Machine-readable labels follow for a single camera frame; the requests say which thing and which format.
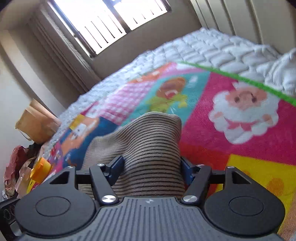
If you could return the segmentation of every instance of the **striped cloth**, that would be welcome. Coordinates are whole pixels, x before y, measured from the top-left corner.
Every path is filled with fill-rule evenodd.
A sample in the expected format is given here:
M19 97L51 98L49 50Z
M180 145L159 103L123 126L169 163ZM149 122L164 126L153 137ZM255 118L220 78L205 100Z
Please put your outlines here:
M181 120L176 115L146 113L116 132L96 137L89 145L82 169L125 158L122 175L112 187L124 196L176 196L185 192L178 142ZM92 195L90 185L79 189Z

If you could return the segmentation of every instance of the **white quilted mattress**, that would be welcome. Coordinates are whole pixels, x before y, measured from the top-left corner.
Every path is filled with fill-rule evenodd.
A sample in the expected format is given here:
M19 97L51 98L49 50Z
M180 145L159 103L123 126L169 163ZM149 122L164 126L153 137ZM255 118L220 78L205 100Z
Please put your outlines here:
M127 81L172 61L187 61L236 73L296 96L296 49L280 55L268 45L257 45L238 36L201 28L167 42L155 50L140 54L130 64L110 75L88 93L79 97L59 117L62 125L47 146L44 156L69 126L71 121L96 100L105 98Z

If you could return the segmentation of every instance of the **green blanket trim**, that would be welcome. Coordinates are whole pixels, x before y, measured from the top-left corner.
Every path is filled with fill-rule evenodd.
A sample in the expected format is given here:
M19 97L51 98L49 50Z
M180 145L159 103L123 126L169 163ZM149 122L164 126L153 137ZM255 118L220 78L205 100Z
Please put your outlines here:
M283 94L280 91L272 89L272 88L270 88L270 87L268 87L268 86L266 86L266 85L264 85L262 83L259 83L259 82L256 82L256 81L241 77L238 74L227 73L227 72L224 72L224 71L221 71L219 69L212 68L212 67L205 67L205 66L201 66L199 64L188 63L188 62L185 62L185 61L182 61L181 63L193 65L195 67L205 69L205 70L208 70L208 71L211 71L211 72L215 72L217 74L224 75L224 76L233 78L233 79L238 80L238 81L246 82L246 83L251 84L251 85L253 85L253 86L255 86L255 87L259 88L259 89L262 89L262 90L267 91L267 92L269 92L271 94L274 94L277 97L281 98L282 100L284 100L284 101L286 101L286 102L288 102L291 105L296 107L296 99L294 99L293 97L288 96L286 94Z

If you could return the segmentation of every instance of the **checkered pattern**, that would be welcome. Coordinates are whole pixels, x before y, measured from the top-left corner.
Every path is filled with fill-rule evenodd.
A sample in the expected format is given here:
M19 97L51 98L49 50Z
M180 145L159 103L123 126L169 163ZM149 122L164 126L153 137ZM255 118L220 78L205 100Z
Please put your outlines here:
M100 116L120 126L147 95L154 83L154 81L146 81L124 85L106 99Z

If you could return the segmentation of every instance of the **headboard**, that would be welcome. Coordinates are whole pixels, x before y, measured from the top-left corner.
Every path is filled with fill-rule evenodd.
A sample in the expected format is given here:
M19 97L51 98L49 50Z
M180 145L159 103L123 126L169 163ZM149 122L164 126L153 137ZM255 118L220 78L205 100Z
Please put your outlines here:
M269 44L296 47L296 9L286 0L190 0L203 27Z

